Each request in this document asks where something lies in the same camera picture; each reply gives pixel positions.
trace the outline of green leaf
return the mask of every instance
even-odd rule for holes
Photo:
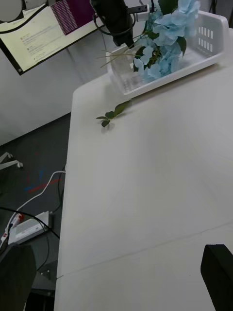
[[[130,102],[125,102],[122,104],[119,104],[116,106],[115,111],[114,111],[114,117],[118,116],[120,113],[122,113],[125,108],[129,106]]]
[[[154,40],[156,38],[159,37],[159,34],[155,34],[153,31],[149,32],[148,33],[148,37],[151,39],[151,40]]]
[[[178,6],[178,0],[159,0],[158,2],[163,15],[172,13]]]
[[[135,58],[141,58],[141,56],[143,55],[143,49],[145,47],[140,47],[137,52],[136,52],[136,55],[135,55]]]
[[[114,112],[113,111],[109,111],[105,113],[106,117],[108,119],[113,119],[114,118]]]
[[[107,117],[97,117],[96,119],[105,119],[105,120],[108,120],[108,118]]]
[[[184,37],[178,37],[177,42],[179,43],[181,51],[182,51],[183,56],[184,56],[184,53],[185,53],[186,48],[187,48],[187,42],[186,42]]]
[[[101,123],[102,127],[106,127],[109,124],[110,120],[105,120]]]
[[[133,72],[138,72],[138,67],[135,66],[134,62],[133,62]]]

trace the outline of loose leaf sprig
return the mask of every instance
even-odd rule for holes
[[[101,125],[102,127],[106,127],[111,122],[111,120],[121,114],[129,106],[129,104],[130,102],[119,104],[115,107],[114,111],[106,112],[105,116],[97,117],[96,119],[103,120]]]

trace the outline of white plastic basket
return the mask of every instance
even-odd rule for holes
[[[229,52],[229,44],[230,36],[227,19],[199,11],[196,36],[188,38],[186,53],[179,60],[179,70],[153,82],[146,83],[138,72],[133,72],[130,66],[133,62],[133,56],[126,55],[110,62],[108,64],[108,73],[115,88],[128,98],[133,98],[219,62]],[[119,54],[123,50],[125,50],[125,47],[115,50],[113,54]],[[112,57],[109,57],[109,53],[106,53],[106,58],[107,62],[112,59]]]

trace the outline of white cable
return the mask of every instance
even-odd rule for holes
[[[51,182],[53,176],[54,176],[55,174],[58,174],[58,173],[66,173],[66,172],[65,172],[65,171],[57,171],[57,172],[52,173],[52,175],[51,175],[51,177],[50,177],[50,179],[49,179],[47,185],[46,185],[45,188],[43,189],[43,191],[40,192],[39,194],[35,195],[35,196],[32,197],[31,199],[29,199],[29,200],[28,200],[27,202],[25,202],[24,204],[22,204],[20,207],[17,208],[16,211],[19,211],[19,210],[20,210],[22,207],[24,207],[26,204],[28,204],[29,202],[31,202],[31,201],[34,200],[35,198],[38,198],[40,195],[42,195],[42,194],[45,192],[45,190],[47,189],[48,185],[50,184],[50,182]],[[14,214],[11,216],[11,218],[10,218],[10,220],[9,220],[7,226],[6,226],[6,229],[5,229],[5,232],[6,232],[6,233],[8,233],[8,227],[9,227],[11,221],[14,219],[14,217],[15,217],[16,215],[17,215],[17,213],[14,213]]]

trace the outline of white wall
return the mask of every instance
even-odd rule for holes
[[[221,5],[231,1],[221,0]],[[208,11],[210,2],[201,0],[201,9]],[[126,4],[135,6],[138,0]],[[136,23],[134,35],[143,27]],[[104,38],[113,50],[112,38]],[[101,33],[94,32],[22,76],[0,50],[0,145],[70,112],[74,90],[106,72],[100,68],[104,58],[97,58],[104,56],[104,49]]]
[[[67,51],[22,76],[0,51],[0,144],[70,112],[81,84]]]

